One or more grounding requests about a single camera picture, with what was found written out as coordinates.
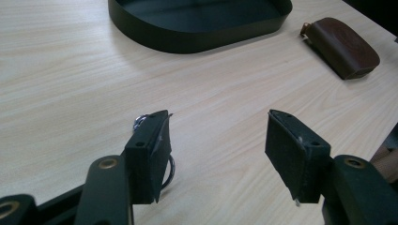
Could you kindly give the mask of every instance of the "brown leather wallet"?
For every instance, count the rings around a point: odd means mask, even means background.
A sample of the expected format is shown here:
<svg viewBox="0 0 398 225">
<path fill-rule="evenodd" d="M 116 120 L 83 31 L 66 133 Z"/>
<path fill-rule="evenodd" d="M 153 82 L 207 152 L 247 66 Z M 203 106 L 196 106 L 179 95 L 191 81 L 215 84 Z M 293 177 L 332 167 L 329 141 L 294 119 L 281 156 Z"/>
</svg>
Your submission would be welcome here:
<svg viewBox="0 0 398 225">
<path fill-rule="evenodd" d="M 308 37 L 343 80 L 361 78 L 380 63 L 375 50 L 348 25 L 336 19 L 305 23 L 300 33 Z"/>
</svg>

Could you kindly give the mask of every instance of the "tray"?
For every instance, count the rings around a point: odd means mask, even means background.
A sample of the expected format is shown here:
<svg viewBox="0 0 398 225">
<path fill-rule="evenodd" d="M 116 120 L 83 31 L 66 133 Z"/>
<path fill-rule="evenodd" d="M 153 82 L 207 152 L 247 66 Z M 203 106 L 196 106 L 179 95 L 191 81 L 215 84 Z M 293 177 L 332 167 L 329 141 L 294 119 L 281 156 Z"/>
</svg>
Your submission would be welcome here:
<svg viewBox="0 0 398 225">
<path fill-rule="evenodd" d="M 166 53 L 199 53 L 277 31 L 290 0 L 108 0 L 127 37 Z"/>
</svg>

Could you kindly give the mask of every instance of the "metal screw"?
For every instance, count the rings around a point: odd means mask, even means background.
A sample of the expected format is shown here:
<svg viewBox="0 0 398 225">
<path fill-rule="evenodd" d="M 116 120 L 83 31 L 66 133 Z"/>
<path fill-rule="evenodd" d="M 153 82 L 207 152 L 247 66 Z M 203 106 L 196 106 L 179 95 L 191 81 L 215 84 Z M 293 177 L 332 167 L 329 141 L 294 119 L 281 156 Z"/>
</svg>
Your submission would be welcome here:
<svg viewBox="0 0 398 225">
<path fill-rule="evenodd" d="M 15 212 L 18 207 L 20 206 L 20 203 L 17 201 L 9 201 L 9 202 L 3 202 L 0 204 L 0 219 L 6 218 L 9 215 L 11 215 L 13 212 Z"/>
<path fill-rule="evenodd" d="M 361 161 L 359 161 L 359 160 L 357 160 L 356 158 L 353 158 L 353 157 L 346 157 L 344 159 L 344 163 L 346 165 L 350 166 L 350 167 L 354 167 L 354 168 L 357 168 L 357 169 L 365 168 L 365 163 L 363 163 L 363 162 L 361 162 Z"/>
<path fill-rule="evenodd" d="M 106 158 L 99 163 L 99 167 L 103 170 L 111 169 L 117 165 L 117 160 L 115 158 Z"/>
</svg>

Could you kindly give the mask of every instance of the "light wood grain surface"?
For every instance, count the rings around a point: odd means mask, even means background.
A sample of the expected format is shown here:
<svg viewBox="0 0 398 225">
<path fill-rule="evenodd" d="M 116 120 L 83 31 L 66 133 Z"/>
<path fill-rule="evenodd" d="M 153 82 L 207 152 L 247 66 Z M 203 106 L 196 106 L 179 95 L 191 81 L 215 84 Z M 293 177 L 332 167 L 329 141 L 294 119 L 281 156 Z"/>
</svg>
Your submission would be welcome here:
<svg viewBox="0 0 398 225">
<path fill-rule="evenodd" d="M 341 154 L 370 159 L 398 122 L 395 37 L 338 0 L 293 0 L 275 34 L 216 50 L 157 52 L 125 37 L 107 1 L 5 0 L 0 7 L 0 197 L 37 204 L 82 184 L 120 154 L 140 114 L 169 110 L 176 160 L 158 204 L 136 224 L 323 224 L 296 207 L 264 153 L 268 111 L 294 114 Z M 381 64 L 342 81 L 299 36 L 333 17 Z"/>
</svg>

